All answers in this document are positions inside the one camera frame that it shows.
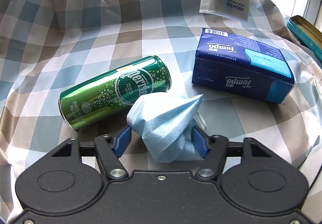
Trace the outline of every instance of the perrier logo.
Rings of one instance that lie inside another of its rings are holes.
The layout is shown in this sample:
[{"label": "perrier logo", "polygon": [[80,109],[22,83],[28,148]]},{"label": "perrier logo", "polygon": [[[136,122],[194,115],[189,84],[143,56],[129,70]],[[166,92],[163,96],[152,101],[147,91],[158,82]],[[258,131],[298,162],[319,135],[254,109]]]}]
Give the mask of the perrier logo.
[{"label": "perrier logo", "polygon": [[144,69],[122,74],[116,79],[115,92],[124,104],[134,104],[154,89],[152,76]]}]

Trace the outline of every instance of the green aluminum can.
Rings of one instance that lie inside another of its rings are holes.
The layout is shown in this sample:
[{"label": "green aluminum can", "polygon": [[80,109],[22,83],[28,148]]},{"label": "green aluminum can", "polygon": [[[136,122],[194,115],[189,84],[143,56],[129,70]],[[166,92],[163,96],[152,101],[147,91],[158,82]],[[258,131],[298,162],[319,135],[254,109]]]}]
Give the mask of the green aluminum can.
[{"label": "green aluminum can", "polygon": [[157,56],[148,56],[63,91],[59,111],[78,131],[134,104],[144,94],[165,92],[170,73]]}]

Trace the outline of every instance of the blue tissue package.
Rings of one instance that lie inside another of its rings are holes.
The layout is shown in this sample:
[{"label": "blue tissue package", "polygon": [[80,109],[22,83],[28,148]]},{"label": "blue tissue package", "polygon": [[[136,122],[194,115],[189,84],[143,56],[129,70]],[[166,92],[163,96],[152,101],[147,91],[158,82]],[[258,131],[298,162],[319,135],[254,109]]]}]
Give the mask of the blue tissue package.
[{"label": "blue tissue package", "polygon": [[279,49],[240,35],[203,28],[192,83],[281,103],[296,81]]}]

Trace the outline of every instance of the plaid fabric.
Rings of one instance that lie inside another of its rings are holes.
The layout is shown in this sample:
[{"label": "plaid fabric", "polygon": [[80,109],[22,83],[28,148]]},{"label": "plaid fabric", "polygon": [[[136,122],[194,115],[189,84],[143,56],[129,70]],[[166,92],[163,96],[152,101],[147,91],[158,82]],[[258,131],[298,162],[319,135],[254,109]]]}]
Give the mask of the plaid fabric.
[{"label": "plaid fabric", "polygon": [[[167,64],[171,92],[204,94],[200,113],[208,134],[233,141],[254,137],[313,181],[322,162],[322,71],[312,52],[287,30],[270,0],[250,0],[248,22],[200,14],[200,0],[0,0],[0,215],[22,210],[14,192],[18,175],[71,136],[89,140],[116,132],[126,113],[76,133],[63,123],[59,94],[80,82],[148,55]],[[297,86],[280,105],[191,84],[202,27],[236,33],[281,49]],[[154,163],[136,134],[120,159],[133,169],[197,167]],[[322,179],[304,205],[322,219]]]}]

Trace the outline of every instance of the blue surgical mask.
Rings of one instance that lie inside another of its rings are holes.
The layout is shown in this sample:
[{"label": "blue surgical mask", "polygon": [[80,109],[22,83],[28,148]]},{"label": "blue surgical mask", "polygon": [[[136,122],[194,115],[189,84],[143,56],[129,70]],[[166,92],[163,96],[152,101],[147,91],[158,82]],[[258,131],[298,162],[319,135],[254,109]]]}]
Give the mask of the blue surgical mask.
[{"label": "blue surgical mask", "polygon": [[205,127],[198,109],[202,94],[187,98],[167,92],[141,96],[127,116],[128,125],[145,143],[156,162],[201,160],[191,142],[191,128]]}]

